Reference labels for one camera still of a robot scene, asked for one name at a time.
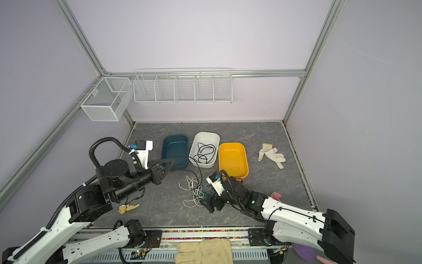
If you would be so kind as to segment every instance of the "yellow plastic bin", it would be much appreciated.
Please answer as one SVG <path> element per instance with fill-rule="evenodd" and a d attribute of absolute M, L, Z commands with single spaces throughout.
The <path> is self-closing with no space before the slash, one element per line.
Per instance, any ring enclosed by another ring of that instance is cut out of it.
<path fill-rule="evenodd" d="M 220 170 L 225 170 L 238 181 L 244 180 L 249 174 L 245 147 L 237 142 L 223 143 L 218 147 L 218 162 Z"/>

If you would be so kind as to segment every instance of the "black and white robotic arm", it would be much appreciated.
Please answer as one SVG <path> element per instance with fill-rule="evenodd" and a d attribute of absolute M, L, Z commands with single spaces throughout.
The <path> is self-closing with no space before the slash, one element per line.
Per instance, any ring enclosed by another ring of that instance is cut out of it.
<path fill-rule="evenodd" d="M 136 168 L 130 173 L 124 160 L 112 160 L 101 166 L 95 158 L 95 148 L 106 141 L 115 142 L 129 153 Z M 95 165 L 96 175 L 78 187 L 57 208 L 53 217 L 28 243 L 9 248 L 3 253 L 7 264 L 77 264 L 102 252 L 116 248 L 145 248 L 147 237 L 138 220 L 129 220 L 109 233 L 97 237 L 69 242 L 70 238 L 88 227 L 102 214 L 113 209 L 112 202 L 120 203 L 128 195 L 141 191 L 149 184 L 160 184 L 171 167 L 173 159 L 148 162 L 152 142 L 138 141 L 131 148 L 124 147 L 115 138 L 95 142 L 89 157 Z M 206 178 L 214 189 L 211 196 L 200 203 L 213 213 L 226 204 L 243 214 L 264 223 L 262 229 L 248 229 L 251 246 L 274 246 L 298 243 L 324 251 L 339 264 L 352 264 L 354 230 L 333 210 L 326 213 L 307 211 L 276 201 L 271 197 L 247 190 L 236 178 L 225 171 Z"/>

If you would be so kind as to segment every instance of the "white work glove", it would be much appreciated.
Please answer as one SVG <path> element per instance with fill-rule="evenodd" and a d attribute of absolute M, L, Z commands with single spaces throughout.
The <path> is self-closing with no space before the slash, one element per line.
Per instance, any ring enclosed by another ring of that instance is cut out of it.
<path fill-rule="evenodd" d="M 274 161 L 280 169 L 284 168 L 281 163 L 285 162 L 286 158 L 284 157 L 283 154 L 277 153 L 277 148 L 272 148 L 271 144 L 263 143 L 262 149 L 259 152 L 258 161 L 262 160 L 262 157 L 264 156 L 264 154 L 267 158 Z"/>
<path fill-rule="evenodd" d="M 201 242 L 182 242 L 177 245 L 176 264 L 233 264 L 230 240 L 205 239 Z"/>

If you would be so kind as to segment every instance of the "wire basket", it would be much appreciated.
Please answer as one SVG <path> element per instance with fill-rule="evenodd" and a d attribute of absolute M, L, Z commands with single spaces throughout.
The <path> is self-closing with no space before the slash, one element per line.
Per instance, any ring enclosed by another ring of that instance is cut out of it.
<path fill-rule="evenodd" d="M 129 78 L 103 77 L 81 108 L 92 121 L 119 121 L 132 97 Z"/>
<path fill-rule="evenodd" d="M 232 76 L 229 71 L 184 74 L 137 74 L 133 81 L 135 102 L 231 103 Z"/>

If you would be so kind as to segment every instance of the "purple plastic object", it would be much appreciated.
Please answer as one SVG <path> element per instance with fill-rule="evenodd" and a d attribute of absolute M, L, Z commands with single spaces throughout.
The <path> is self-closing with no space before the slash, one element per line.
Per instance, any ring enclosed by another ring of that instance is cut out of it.
<path fill-rule="evenodd" d="M 292 243 L 292 246 L 299 257 L 301 257 L 304 261 L 311 262 L 314 259 L 317 259 L 317 255 L 314 253 L 313 248 L 296 243 Z"/>

